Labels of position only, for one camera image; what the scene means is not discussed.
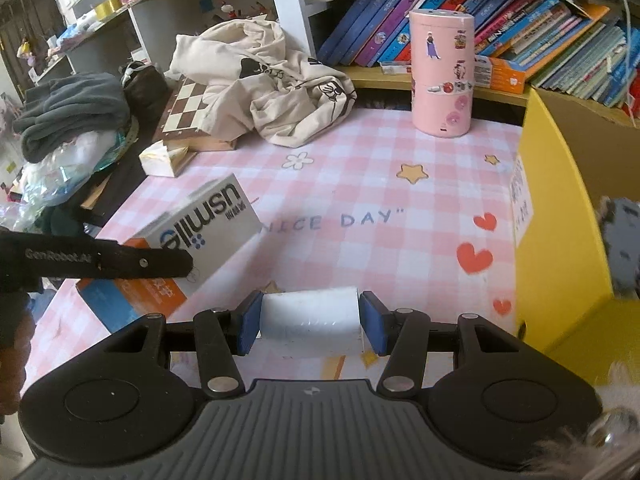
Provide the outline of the small orange white box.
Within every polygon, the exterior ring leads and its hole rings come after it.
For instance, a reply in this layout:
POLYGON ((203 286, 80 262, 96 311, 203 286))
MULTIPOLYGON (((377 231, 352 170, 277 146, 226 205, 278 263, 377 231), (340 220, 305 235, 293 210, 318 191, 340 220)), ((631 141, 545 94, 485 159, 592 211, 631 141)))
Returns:
POLYGON ((477 55, 474 58, 474 82, 478 88, 523 94, 526 73, 501 58, 477 55))

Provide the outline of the beige crumpled cloth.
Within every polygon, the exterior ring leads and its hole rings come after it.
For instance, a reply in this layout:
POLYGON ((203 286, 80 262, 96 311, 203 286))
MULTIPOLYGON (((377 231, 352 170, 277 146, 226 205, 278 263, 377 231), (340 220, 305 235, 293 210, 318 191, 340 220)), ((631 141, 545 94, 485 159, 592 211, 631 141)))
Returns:
POLYGON ((300 148, 342 122, 357 99, 349 76, 289 48, 265 16, 178 35, 169 71, 205 87, 200 127, 224 142, 255 131, 300 148))

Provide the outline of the white tissue box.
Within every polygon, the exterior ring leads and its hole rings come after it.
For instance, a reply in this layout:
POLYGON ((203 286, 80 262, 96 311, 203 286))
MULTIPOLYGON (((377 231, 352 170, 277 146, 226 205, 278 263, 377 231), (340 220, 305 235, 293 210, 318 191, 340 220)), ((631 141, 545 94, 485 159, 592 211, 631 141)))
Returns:
POLYGON ((144 173, 149 177, 175 178, 186 169, 197 152, 185 146, 170 148, 163 141, 158 141, 139 154, 144 173))

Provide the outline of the row of colourful books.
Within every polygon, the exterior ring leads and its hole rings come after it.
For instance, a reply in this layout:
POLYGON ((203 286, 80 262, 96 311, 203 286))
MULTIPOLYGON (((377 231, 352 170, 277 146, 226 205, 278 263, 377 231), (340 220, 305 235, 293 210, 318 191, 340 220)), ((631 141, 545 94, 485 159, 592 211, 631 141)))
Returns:
POLYGON ((639 111, 639 31, 604 6, 574 0, 354 0, 318 47, 320 61, 409 69, 409 14, 458 11, 474 18, 474 54, 501 58, 535 88, 639 111))

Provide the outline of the pink cylinder canister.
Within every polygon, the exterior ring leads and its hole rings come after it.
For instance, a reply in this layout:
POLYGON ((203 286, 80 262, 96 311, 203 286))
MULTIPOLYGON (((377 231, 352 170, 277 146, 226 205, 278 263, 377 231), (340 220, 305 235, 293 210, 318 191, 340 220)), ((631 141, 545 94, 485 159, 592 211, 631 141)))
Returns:
POLYGON ((464 136, 471 128, 474 18, 419 9, 409 25, 413 125, 440 138, 464 136))

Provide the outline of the grey folded cloth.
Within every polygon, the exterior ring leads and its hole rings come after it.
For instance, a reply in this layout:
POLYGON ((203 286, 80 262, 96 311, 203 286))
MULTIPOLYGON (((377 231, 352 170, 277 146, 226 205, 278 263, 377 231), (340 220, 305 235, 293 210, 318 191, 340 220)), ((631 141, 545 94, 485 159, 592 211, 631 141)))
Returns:
POLYGON ((126 126, 130 109, 120 80, 109 73, 52 79, 26 92, 13 129, 26 162, 41 162, 75 136, 126 126))

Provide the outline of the wooden bookshelf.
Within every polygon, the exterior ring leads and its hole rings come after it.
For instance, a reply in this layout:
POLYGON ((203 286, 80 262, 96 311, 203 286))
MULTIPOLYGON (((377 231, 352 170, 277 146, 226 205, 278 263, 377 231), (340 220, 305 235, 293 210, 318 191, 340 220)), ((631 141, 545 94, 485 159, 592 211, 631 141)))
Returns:
MULTIPOLYGON (((596 6, 601 1, 612 6, 617 0, 584 0, 596 6)), ((96 67, 106 70, 114 67, 118 54, 117 42, 106 42, 107 29, 120 22, 128 22, 137 35, 138 43, 146 57, 160 67, 167 68, 175 47, 175 36, 183 32, 195 32, 204 25, 200 12, 196 10, 198 0, 137 0, 131 6, 123 6, 111 14, 93 34, 87 36, 74 47, 67 56, 73 70, 88 70, 90 42, 104 51, 96 61, 96 67)), ((273 0, 276 14, 285 31, 289 44, 306 53, 314 54, 317 34, 311 25, 310 18, 314 14, 328 12, 331 8, 325 3, 308 3, 305 0, 273 0)), ((639 16, 639 0, 628 0, 631 14, 639 16)))

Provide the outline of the checkered chess board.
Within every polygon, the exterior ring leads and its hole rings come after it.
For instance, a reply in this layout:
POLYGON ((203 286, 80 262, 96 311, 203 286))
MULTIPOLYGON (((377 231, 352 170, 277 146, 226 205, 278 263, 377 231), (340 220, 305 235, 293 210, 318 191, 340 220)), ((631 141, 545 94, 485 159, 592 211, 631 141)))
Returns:
POLYGON ((201 128, 207 108, 204 92, 202 84, 182 77, 160 116, 152 141, 192 152, 233 151, 235 141, 218 140, 201 128))

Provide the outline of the yellow cardboard box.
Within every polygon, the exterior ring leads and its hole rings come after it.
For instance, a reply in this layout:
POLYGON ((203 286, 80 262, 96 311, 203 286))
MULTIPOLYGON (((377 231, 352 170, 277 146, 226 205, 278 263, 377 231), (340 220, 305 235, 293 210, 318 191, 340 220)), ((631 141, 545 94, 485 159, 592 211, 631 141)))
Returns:
POLYGON ((510 194, 518 336, 590 384, 638 385, 638 122, 530 92, 510 194))

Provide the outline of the pink checkered table mat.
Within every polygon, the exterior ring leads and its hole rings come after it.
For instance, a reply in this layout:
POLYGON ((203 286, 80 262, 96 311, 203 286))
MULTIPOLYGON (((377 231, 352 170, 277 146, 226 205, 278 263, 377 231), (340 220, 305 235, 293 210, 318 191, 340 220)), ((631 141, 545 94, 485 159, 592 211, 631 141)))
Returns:
POLYGON ((262 230, 175 313, 233 308, 249 292, 352 286, 387 307, 452 322, 475 312, 515 324, 509 181, 521 130, 476 120, 439 139, 399 110, 355 110, 296 150, 247 136, 196 156, 175 179, 149 178, 101 236, 124 242, 201 184, 234 174, 262 230))

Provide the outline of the white orange usmile box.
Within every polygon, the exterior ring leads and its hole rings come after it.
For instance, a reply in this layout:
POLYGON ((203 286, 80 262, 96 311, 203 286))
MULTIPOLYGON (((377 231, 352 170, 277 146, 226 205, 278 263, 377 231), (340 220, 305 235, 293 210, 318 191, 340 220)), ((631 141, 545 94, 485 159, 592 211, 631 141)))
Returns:
POLYGON ((107 330, 117 332, 150 313, 171 316, 260 229, 260 222, 234 174, 209 181, 126 241, 137 249, 158 249, 178 269, 188 255, 185 276, 134 280, 80 280, 76 290, 107 330))

